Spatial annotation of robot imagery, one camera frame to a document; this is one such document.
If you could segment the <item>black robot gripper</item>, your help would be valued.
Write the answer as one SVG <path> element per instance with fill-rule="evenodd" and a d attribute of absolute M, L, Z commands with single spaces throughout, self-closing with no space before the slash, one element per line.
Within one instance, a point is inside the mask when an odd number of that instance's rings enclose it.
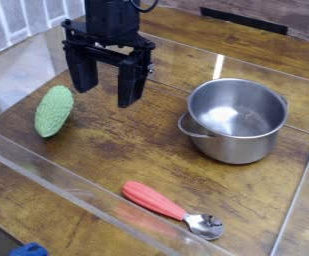
<path fill-rule="evenodd" d="M 74 87 L 87 92 L 98 84 L 97 59 L 107 46 L 130 47 L 129 58 L 119 65 L 118 106 L 129 107 L 141 99 L 152 72 L 154 43 L 140 35 L 141 14 L 156 8 L 141 7 L 141 0 L 85 0 L 86 21 L 66 19 L 63 49 Z"/>

